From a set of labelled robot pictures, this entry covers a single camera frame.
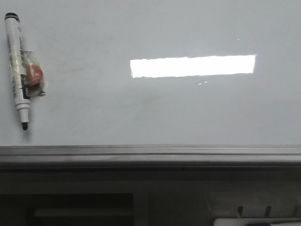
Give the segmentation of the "white black whiteboard marker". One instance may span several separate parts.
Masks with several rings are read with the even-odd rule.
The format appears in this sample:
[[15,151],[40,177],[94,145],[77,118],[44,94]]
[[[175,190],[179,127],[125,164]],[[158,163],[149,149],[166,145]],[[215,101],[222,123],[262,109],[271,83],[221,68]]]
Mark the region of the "white black whiteboard marker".
[[4,21],[15,107],[20,115],[22,129],[27,130],[31,98],[24,65],[20,19],[16,13],[8,12],[5,14]]

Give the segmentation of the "red magnet taped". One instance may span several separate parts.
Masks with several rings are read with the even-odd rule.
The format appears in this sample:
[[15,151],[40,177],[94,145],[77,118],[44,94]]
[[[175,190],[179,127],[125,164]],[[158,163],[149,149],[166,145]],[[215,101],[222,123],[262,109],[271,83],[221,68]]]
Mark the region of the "red magnet taped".
[[33,52],[22,51],[23,65],[27,72],[26,86],[31,97],[44,97],[45,77],[40,63]]

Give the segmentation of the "white whiteboard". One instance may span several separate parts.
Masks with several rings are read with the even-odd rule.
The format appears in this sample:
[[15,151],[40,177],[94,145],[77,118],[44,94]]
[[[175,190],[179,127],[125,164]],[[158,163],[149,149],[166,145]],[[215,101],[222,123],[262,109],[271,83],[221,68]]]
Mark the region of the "white whiteboard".
[[0,26],[0,143],[299,145],[298,0],[3,0],[45,96],[15,110]]

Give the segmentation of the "white tray with blue item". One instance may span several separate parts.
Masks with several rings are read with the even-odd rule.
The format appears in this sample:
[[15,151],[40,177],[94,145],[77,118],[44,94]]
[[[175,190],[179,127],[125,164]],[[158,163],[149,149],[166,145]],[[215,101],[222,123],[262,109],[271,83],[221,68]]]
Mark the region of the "white tray with blue item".
[[269,226],[270,224],[288,224],[300,221],[301,218],[216,218],[213,226]]

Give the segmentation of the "dark left metal hook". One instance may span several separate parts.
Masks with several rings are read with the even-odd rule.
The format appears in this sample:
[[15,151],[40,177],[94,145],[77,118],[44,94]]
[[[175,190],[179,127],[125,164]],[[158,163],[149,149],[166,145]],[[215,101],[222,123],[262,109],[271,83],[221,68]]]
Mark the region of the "dark left metal hook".
[[238,206],[238,209],[237,209],[237,218],[242,218],[243,209],[244,209],[243,206]]

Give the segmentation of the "dark metal hook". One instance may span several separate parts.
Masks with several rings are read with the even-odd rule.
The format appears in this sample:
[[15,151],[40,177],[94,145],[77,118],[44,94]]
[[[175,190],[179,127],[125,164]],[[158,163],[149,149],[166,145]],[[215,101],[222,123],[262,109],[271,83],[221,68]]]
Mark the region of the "dark metal hook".
[[271,206],[267,206],[267,207],[266,207],[265,213],[264,213],[264,217],[265,217],[265,218],[270,218],[271,209],[272,209]]
[[244,209],[243,206],[238,206],[238,209],[237,209],[237,218],[242,218],[243,209]]

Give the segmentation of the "dark middle metal hook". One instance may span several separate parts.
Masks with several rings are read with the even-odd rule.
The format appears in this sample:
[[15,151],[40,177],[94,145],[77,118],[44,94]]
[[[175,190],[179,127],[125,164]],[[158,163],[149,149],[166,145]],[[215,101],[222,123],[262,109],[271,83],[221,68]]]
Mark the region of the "dark middle metal hook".
[[272,209],[271,206],[267,206],[267,207],[266,207],[265,213],[264,213],[264,217],[265,217],[265,218],[270,218],[271,209]]

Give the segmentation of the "grey aluminium whiteboard frame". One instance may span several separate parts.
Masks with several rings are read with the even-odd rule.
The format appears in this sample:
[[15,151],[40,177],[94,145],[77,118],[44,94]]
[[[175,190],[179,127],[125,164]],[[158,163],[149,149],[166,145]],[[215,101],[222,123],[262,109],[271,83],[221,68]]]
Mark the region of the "grey aluminium whiteboard frame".
[[0,148],[3,170],[300,165],[299,145],[35,145]]

